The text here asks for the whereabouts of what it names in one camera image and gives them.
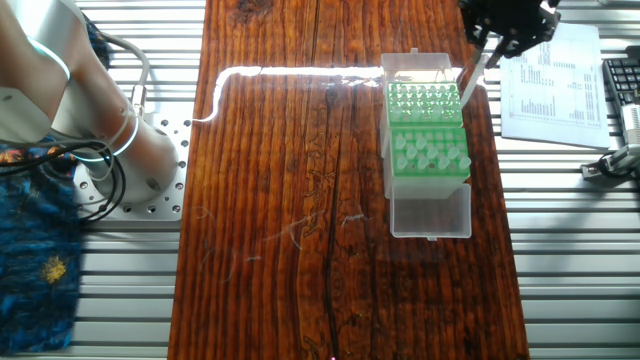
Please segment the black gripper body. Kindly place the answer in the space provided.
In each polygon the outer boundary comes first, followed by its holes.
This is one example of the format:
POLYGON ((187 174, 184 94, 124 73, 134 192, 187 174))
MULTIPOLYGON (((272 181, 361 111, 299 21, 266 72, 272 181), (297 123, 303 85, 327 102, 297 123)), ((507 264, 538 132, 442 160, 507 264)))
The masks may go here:
POLYGON ((543 0, 490 0, 492 29, 526 27, 533 28, 543 20, 560 21, 555 7, 558 1, 543 0))

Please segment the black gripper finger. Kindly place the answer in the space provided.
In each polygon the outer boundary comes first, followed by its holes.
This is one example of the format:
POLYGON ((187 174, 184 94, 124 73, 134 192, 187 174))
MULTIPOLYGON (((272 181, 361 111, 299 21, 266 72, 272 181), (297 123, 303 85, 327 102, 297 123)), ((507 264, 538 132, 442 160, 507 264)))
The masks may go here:
POLYGON ((458 7, 461 12, 465 36, 467 41, 475 48, 472 55, 474 63, 480 61, 480 57, 487 43, 487 36, 492 30, 493 18, 490 0, 459 0, 458 7))
POLYGON ((492 68, 501 58, 510 59, 520 56, 525 51, 540 43, 550 41, 557 26, 557 21, 543 20, 533 28, 515 27, 499 30, 491 29, 491 32, 498 34, 501 39, 489 58, 486 67, 492 68))

